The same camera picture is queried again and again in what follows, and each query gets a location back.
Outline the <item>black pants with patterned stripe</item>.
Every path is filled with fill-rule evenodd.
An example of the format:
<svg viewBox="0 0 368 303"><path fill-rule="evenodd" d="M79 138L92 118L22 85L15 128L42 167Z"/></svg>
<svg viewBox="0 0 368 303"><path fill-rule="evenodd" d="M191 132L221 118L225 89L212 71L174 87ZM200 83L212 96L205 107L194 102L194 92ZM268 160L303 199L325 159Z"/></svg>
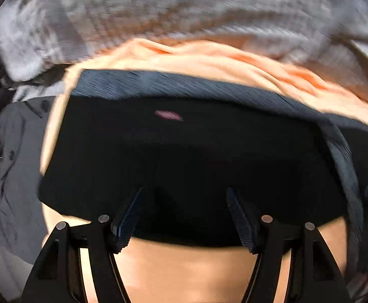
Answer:
<svg viewBox="0 0 368 303"><path fill-rule="evenodd" d="M291 224L347 220L348 264L368 263L368 125L259 88L168 72L84 70L39 186L63 215L116 216L143 199L134 235L206 247L245 243L226 193Z"/></svg>

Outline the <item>peach bed sheet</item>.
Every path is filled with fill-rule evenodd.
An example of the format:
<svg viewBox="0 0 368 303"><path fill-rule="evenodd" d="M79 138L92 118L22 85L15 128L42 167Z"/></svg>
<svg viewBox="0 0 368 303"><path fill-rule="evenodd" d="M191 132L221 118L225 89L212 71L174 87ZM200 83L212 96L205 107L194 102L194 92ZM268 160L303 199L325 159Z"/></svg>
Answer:
<svg viewBox="0 0 368 303"><path fill-rule="evenodd" d="M233 82L368 124L368 102L305 68L210 41L166 46L134 39L67 69L65 91L55 99L45 130L41 171L52 156L69 94L85 69L151 70ZM256 263L243 248L185 248L141 239L133 239L115 259L133 302L239 302Z"/></svg>

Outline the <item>dark grey jacket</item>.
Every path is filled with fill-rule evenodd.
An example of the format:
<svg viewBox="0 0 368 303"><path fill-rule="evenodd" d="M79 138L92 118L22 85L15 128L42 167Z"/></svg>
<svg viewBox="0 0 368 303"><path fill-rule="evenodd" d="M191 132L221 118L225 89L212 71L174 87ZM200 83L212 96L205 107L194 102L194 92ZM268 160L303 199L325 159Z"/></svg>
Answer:
<svg viewBox="0 0 368 303"><path fill-rule="evenodd" d="M0 246L34 263L47 235L37 197L49 112L63 92L63 65L27 84L11 81L0 60Z"/></svg>

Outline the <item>grey striped duvet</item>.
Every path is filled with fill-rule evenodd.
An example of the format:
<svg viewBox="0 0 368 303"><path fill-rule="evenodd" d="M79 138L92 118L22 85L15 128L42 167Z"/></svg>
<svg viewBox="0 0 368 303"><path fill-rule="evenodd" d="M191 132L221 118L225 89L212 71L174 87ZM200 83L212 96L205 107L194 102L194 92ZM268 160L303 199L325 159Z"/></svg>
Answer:
<svg viewBox="0 0 368 303"><path fill-rule="evenodd" d="M5 0L0 57L14 81L131 38L214 40L296 64L368 98L368 0Z"/></svg>

